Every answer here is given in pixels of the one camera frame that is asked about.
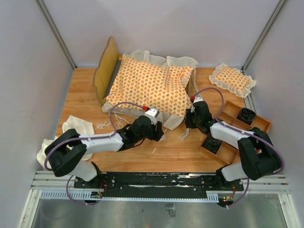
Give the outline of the wooden pet bed frame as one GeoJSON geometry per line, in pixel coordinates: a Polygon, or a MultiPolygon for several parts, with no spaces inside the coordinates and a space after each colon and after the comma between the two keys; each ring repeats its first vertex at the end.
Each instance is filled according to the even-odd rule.
{"type": "MultiPolygon", "coordinates": [[[[105,104],[105,95],[113,84],[122,56],[118,53],[115,39],[110,37],[94,75],[94,86],[101,106],[105,104]]],[[[148,108],[147,106],[142,106],[140,109],[144,111],[148,108]]]]}

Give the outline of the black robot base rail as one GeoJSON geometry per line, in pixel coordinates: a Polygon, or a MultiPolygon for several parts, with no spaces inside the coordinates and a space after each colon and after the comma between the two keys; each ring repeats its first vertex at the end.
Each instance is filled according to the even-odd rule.
{"type": "Polygon", "coordinates": [[[55,177],[37,171],[31,190],[43,199],[73,199],[80,203],[101,200],[156,202],[232,202],[243,194],[288,194],[284,175],[258,180],[235,180],[220,186],[213,173],[103,172],[91,183],[81,178],[55,177]]]}

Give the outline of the dark rolled sock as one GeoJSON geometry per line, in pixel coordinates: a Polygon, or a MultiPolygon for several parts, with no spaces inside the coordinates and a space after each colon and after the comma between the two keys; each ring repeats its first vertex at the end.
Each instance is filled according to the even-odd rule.
{"type": "Polygon", "coordinates": [[[209,152],[216,154],[218,152],[219,148],[221,147],[222,143],[223,142],[221,140],[218,140],[218,139],[215,139],[212,137],[207,137],[204,140],[202,147],[205,148],[206,150],[208,150],[209,152]]]}
{"type": "Polygon", "coordinates": [[[254,119],[256,118],[256,113],[248,108],[241,108],[237,115],[237,119],[251,125],[254,119]]]}

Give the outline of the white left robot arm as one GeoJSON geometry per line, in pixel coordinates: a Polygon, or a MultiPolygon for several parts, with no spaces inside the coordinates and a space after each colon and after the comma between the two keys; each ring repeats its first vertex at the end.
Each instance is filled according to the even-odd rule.
{"type": "Polygon", "coordinates": [[[76,176],[96,188],[101,184],[102,176],[93,163],[83,160],[85,155],[125,151],[137,147],[145,139],[158,142],[162,136],[162,123],[153,123],[144,115],[113,133],[88,135],[70,129],[45,149],[46,169],[52,170],[56,177],[76,176]]]}

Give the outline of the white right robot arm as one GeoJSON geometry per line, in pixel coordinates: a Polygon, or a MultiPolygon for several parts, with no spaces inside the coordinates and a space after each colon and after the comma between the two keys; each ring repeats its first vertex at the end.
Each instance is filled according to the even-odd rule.
{"type": "Polygon", "coordinates": [[[226,190],[238,179],[258,180],[266,175],[281,171],[283,161],[264,131],[246,131],[236,128],[218,118],[213,118],[207,103],[201,98],[191,99],[192,107],[186,110],[186,126],[212,139],[220,140],[236,148],[240,162],[226,165],[217,170],[215,184],[226,190]]]}

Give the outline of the duck print small pillow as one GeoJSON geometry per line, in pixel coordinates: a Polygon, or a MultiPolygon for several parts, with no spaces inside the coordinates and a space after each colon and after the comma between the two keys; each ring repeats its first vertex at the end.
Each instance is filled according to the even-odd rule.
{"type": "Polygon", "coordinates": [[[215,68],[209,80],[213,85],[228,90],[240,98],[246,98],[256,86],[256,81],[251,76],[246,76],[239,69],[231,68],[225,63],[215,68]]]}

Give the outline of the wooden compartment organizer box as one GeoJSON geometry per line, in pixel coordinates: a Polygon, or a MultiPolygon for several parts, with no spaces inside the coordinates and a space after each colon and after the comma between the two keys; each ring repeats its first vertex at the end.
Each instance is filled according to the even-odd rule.
{"type": "Polygon", "coordinates": [[[211,136],[204,136],[199,148],[204,154],[222,165],[240,162],[237,141],[247,136],[244,132],[253,133],[253,131],[261,130],[268,133],[271,128],[272,123],[259,115],[256,115],[251,125],[238,120],[237,115],[241,108],[231,101],[226,101],[223,111],[218,116],[218,119],[224,121],[224,124],[215,123],[211,128],[211,136]],[[202,147],[207,137],[223,142],[216,154],[202,147]]]}

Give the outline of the duck print bed cover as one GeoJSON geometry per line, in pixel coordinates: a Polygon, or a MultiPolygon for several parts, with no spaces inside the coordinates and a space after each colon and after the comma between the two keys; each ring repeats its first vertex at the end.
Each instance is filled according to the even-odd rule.
{"type": "Polygon", "coordinates": [[[186,87],[197,66],[191,57],[159,57],[140,50],[123,54],[102,111],[139,117],[142,106],[154,107],[163,127],[174,130],[191,106],[186,87]]]}

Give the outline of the dark rolled sock upper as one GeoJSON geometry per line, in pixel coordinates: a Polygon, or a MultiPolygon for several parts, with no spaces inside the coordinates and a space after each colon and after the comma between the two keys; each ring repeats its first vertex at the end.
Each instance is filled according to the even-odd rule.
{"type": "Polygon", "coordinates": [[[241,108],[237,115],[237,119],[251,125],[254,119],[256,118],[256,113],[248,108],[241,108]]]}

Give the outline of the dark rolled sock lower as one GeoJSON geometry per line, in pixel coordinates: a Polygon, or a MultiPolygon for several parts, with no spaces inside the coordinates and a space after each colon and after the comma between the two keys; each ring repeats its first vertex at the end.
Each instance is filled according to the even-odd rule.
{"type": "Polygon", "coordinates": [[[222,143],[223,142],[221,140],[218,140],[218,139],[215,139],[212,137],[207,137],[204,140],[202,147],[205,148],[206,150],[208,150],[209,152],[216,154],[218,152],[219,148],[221,147],[222,143]]]}

